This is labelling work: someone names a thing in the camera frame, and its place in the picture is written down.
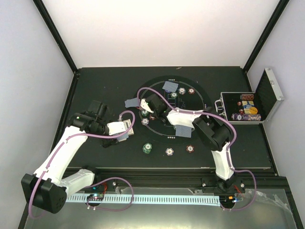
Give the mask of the green chips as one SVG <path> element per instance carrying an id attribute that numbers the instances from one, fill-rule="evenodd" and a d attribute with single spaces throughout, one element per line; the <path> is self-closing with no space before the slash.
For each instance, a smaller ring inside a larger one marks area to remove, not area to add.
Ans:
<path id="1" fill-rule="evenodd" d="M 177 96 L 177 93 L 171 93 L 171 98 L 176 98 Z"/>
<path id="2" fill-rule="evenodd" d="M 142 110 L 141 113 L 142 113 L 143 116 L 147 116 L 149 114 L 149 112 L 146 111 L 146 110 Z"/>

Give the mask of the blue-backed playing card deck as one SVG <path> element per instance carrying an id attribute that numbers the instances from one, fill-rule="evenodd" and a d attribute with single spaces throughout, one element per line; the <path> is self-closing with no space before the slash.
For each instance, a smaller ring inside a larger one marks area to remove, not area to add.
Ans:
<path id="1" fill-rule="evenodd" d="M 130 119 L 124 120 L 123 122 L 124 122 L 125 130 L 127 130 L 127 129 L 131 126 L 131 124 L 132 124 L 132 122 L 131 122 Z M 127 139 L 129 138 L 129 136 L 131 136 L 131 135 L 134 135 L 133 128 L 131 128 L 131 129 L 130 129 L 127 133 L 125 133 L 124 135 L 118 137 L 117 140 L 118 140 L 118 142 L 125 141 L 125 140 L 127 140 Z"/>

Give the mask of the dealt cards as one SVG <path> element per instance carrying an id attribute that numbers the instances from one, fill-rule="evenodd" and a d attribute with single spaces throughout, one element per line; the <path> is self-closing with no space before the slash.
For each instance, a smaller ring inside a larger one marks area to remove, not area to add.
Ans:
<path id="1" fill-rule="evenodd" d="M 183 125 L 175 125 L 175 136 L 191 138 L 192 137 L 192 128 Z"/>
<path id="2" fill-rule="evenodd" d="M 127 99 L 124 103 L 126 108 L 140 107 L 140 99 L 138 98 Z"/>
<path id="3" fill-rule="evenodd" d="M 166 81 L 162 87 L 162 89 L 170 91 L 170 92 L 176 92 L 177 88 L 178 88 L 178 84 L 177 83 L 173 83 L 173 82 L 169 82 Z"/>

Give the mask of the green chip stack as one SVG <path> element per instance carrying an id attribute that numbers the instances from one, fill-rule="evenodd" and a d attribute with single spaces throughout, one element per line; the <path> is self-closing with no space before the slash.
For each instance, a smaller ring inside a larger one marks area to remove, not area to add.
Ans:
<path id="1" fill-rule="evenodd" d="M 149 154 L 152 150 L 152 144 L 151 143 L 146 143 L 143 145 L 142 147 L 142 151 L 145 153 L 145 154 Z"/>

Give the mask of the red chip stack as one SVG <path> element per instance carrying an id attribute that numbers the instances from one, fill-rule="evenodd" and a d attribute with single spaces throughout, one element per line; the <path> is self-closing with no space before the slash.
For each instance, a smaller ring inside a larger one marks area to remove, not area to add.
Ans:
<path id="1" fill-rule="evenodd" d="M 189 153 L 192 153 L 192 152 L 194 152 L 194 147 L 192 145 L 188 145 L 186 147 L 186 151 L 189 152 Z"/>

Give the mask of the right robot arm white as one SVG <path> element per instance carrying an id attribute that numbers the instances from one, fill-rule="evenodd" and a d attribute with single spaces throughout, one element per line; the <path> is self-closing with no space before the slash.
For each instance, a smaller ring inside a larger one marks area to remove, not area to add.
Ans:
<path id="1" fill-rule="evenodd" d="M 191 111 L 182 109 L 156 109 L 153 115 L 174 126 L 181 125 L 194 129 L 204 146 L 212 152 L 216 186 L 221 192 L 228 192 L 234 187 L 234 166 L 232 164 L 230 144 L 236 139 L 233 127 L 211 109 Z"/>

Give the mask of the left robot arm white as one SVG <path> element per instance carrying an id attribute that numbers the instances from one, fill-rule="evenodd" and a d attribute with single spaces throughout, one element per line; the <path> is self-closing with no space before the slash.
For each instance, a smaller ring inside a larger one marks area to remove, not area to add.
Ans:
<path id="1" fill-rule="evenodd" d="M 21 185 L 31 218 L 34 217 L 33 207 L 55 214 L 74 193 L 83 188 L 98 190 L 102 186 L 102 178 L 96 175 L 94 169 L 83 168 L 63 178 L 69 163 L 89 137 L 116 141 L 126 136 L 133 127 L 133 124 L 126 125 L 121 116 L 118 121 L 108 123 L 102 117 L 93 112 L 75 113 L 43 164 L 32 175 L 24 175 Z"/>

